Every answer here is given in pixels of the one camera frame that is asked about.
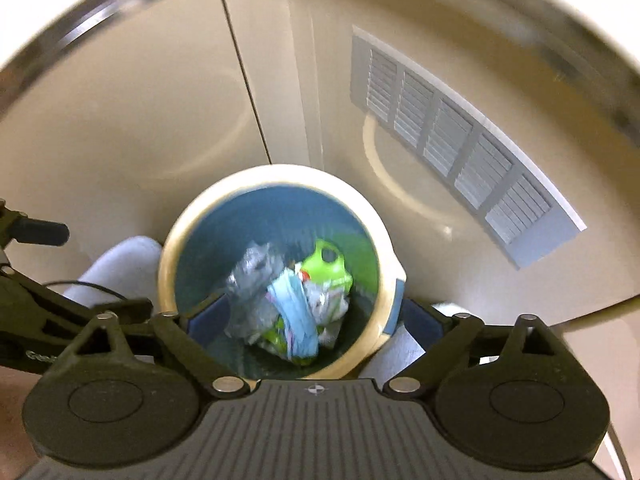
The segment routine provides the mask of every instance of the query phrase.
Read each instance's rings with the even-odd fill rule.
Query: white louvered vent
[[[478,209],[511,169],[511,163],[484,135],[456,179],[456,189]]]
[[[498,126],[424,67],[356,27],[350,95],[419,156],[517,267],[586,229],[542,170]]]
[[[394,128],[416,148],[433,92],[407,72],[402,78]]]
[[[486,215],[486,221],[494,228],[504,243],[509,244],[523,234],[551,209],[544,197],[524,176],[505,193]]]
[[[449,174],[458,157],[471,123],[442,101],[436,113],[433,129],[429,133],[423,156],[444,176]]]
[[[393,61],[377,50],[371,49],[367,105],[383,121],[387,121],[389,117],[397,71],[398,67]]]

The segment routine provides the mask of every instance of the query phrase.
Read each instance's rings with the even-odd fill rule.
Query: trash can
[[[382,220],[353,187],[305,166],[259,166],[233,174],[198,196],[177,219],[162,250],[162,311],[187,313],[225,280],[252,242],[277,243],[285,261],[314,251],[317,238],[344,255],[353,277],[350,308],[335,347],[300,367],[223,333],[209,316],[196,339],[217,362],[249,379],[337,379],[392,335],[406,274]]]

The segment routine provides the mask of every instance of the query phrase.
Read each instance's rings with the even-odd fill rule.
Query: cream-colored rim
[[[349,184],[324,171],[292,164],[258,166],[228,176],[204,190],[177,219],[164,244],[158,275],[160,310],[178,310],[174,287],[178,260],[185,243],[200,220],[238,194],[276,185],[306,187],[338,201],[362,223],[380,262],[378,298],[362,334],[340,358],[305,379],[343,377],[357,363],[364,360],[378,344],[391,313],[396,281],[404,282],[406,274],[394,254],[391,239],[375,209]]]

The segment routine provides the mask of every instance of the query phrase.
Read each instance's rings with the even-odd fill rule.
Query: trash
[[[309,365],[319,346],[334,348],[352,283],[344,257],[324,240],[316,240],[314,253],[289,267],[271,244],[252,242],[226,282],[231,315],[225,333]]]

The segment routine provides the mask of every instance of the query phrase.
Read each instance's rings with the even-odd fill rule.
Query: blue face mask
[[[318,331],[306,302],[302,282],[291,269],[284,269],[268,287],[284,321],[287,359],[318,355]]]

